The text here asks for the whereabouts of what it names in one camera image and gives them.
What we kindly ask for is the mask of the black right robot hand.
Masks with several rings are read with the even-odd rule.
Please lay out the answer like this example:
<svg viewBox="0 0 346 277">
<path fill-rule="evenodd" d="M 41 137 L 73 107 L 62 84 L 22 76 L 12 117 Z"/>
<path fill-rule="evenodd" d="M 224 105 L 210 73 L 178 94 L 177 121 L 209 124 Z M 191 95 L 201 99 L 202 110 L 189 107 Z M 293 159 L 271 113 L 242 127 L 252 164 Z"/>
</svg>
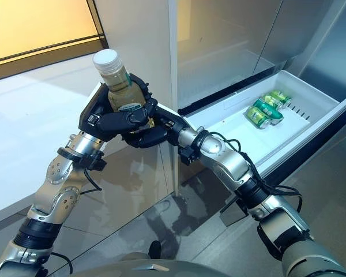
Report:
<svg viewBox="0 0 346 277">
<path fill-rule="evenodd" d="M 152 119 L 155 124 L 153 128 L 122 134 L 123 140 L 134 148 L 149 148 L 165 141 L 178 146 L 180 132 L 189 127 L 179 114 L 163 107 L 157 107 Z"/>
</svg>

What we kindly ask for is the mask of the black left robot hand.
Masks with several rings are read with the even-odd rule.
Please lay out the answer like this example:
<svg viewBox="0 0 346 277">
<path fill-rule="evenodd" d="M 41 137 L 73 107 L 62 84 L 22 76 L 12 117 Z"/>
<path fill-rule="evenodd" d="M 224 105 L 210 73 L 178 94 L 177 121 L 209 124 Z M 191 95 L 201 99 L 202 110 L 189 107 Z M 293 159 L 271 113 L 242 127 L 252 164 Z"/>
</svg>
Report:
<svg viewBox="0 0 346 277">
<path fill-rule="evenodd" d="M 109 89 L 102 83 L 81 112 L 80 131 L 108 142 L 118 134 L 135 132 L 148 123 L 156 111 L 157 100 L 151 97 L 147 83 L 132 73 L 129 77 L 132 84 L 142 90 L 146 103 L 135 111 L 115 111 L 108 99 Z"/>
</svg>

